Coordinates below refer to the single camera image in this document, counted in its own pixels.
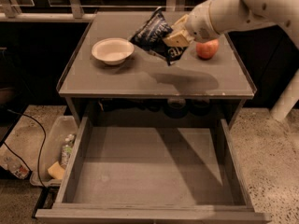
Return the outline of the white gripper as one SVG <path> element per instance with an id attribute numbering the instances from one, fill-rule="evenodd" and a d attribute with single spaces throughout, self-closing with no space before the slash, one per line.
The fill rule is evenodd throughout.
<path id="1" fill-rule="evenodd" d="M 193 39 L 196 42 L 206 43 L 218 39 L 210 19 L 210 5 L 212 0 L 206 0 L 197 5 L 190 13 L 183 15 L 173 25 L 173 30 L 181 30 L 167 35 L 163 42 L 168 47 L 188 47 Z"/>

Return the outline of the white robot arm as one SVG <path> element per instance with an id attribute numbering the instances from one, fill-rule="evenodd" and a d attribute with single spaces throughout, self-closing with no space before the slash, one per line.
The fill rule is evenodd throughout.
<path id="1" fill-rule="evenodd" d="M 299 0 L 206 0 L 173 25 L 164 43 L 187 47 L 232 31 L 279 26 L 299 48 Z"/>

